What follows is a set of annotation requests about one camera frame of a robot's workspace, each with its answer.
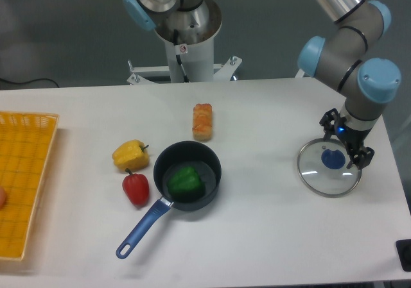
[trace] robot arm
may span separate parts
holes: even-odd
[[[394,98],[401,73],[389,60],[360,58],[388,29],[388,8],[377,1],[317,0],[338,26],[330,39],[314,37],[300,53],[305,73],[346,97],[340,113],[328,111],[320,121],[324,140],[336,135],[344,144],[350,163],[362,169],[374,151],[363,142],[386,105]]]

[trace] toy bread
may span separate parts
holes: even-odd
[[[213,108],[210,104],[197,104],[193,109],[193,137],[207,141],[213,136]]]

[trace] gray wall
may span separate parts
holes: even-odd
[[[240,79],[287,78],[315,35],[330,37],[335,27],[315,0],[215,0],[223,26],[215,38],[215,62],[243,58]],[[402,71],[403,84],[384,119],[399,172],[411,199],[411,0],[379,0],[391,10],[387,34],[364,59],[388,58]],[[62,87],[122,85],[127,59],[135,67],[166,65],[161,41],[140,30],[121,0],[0,0],[0,77],[14,81],[47,77]],[[0,89],[52,87],[0,83]]]

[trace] handle hole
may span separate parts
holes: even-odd
[[[124,248],[121,249],[120,254],[125,255],[130,248],[131,248],[131,245],[129,244],[124,245]]]

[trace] red object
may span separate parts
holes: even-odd
[[[133,174],[126,169],[130,175],[123,180],[123,190],[133,205],[144,206],[148,201],[148,180],[143,174]]]

